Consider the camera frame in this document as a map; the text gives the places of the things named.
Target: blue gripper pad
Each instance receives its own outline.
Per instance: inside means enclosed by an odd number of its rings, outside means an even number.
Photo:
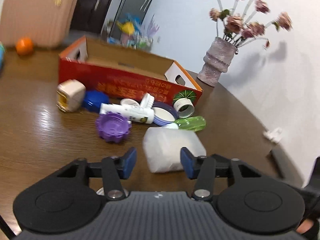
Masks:
[[[131,172],[136,165],[137,161],[137,150],[135,148],[130,148],[122,157],[123,169],[119,174],[120,179],[128,179]]]
[[[180,162],[183,166],[185,173],[187,174],[187,177],[189,179],[196,179],[193,170],[193,165],[195,164],[195,157],[186,147],[183,147],[180,150]]]

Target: pink artificial flower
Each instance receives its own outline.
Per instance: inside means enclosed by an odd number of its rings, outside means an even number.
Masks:
[[[267,40],[267,42],[266,42],[266,44],[264,44],[264,49],[267,49],[267,48],[269,48],[270,47],[270,41],[269,40]]]
[[[226,28],[233,33],[239,34],[241,29],[243,28],[242,18],[240,17],[240,15],[238,14],[235,16],[229,16],[227,18]]]
[[[256,0],[256,11],[262,13],[270,12],[269,7],[265,1]]]
[[[247,38],[253,38],[254,37],[254,32],[252,29],[244,29],[241,32],[241,36],[244,37],[245,39]]]
[[[251,29],[253,31],[254,36],[262,36],[264,35],[265,26],[258,22],[254,22],[248,24],[248,29]]]
[[[277,20],[280,27],[283,29],[286,29],[287,31],[290,31],[292,29],[292,21],[286,12],[282,12],[279,15],[279,18]]]
[[[215,22],[219,19],[220,14],[221,14],[221,12],[218,11],[216,8],[212,8],[210,13],[209,13],[210,18]]]

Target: metal screw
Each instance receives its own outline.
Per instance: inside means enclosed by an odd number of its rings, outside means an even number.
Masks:
[[[210,196],[210,191],[206,189],[197,189],[194,193],[197,197],[201,197],[201,198]]]
[[[108,192],[109,198],[120,198],[122,195],[123,195],[123,193],[117,189],[113,189]]]

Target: flower vase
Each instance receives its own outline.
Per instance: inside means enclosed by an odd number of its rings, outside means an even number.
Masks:
[[[218,83],[221,73],[228,71],[236,50],[236,46],[230,42],[216,37],[203,58],[204,65],[198,74],[198,79],[214,87]]]

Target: blue-rimmed lid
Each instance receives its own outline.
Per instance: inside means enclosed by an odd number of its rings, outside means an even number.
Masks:
[[[153,122],[159,126],[165,126],[172,123],[179,117],[177,111],[173,107],[163,102],[154,102],[152,109],[155,111]]]

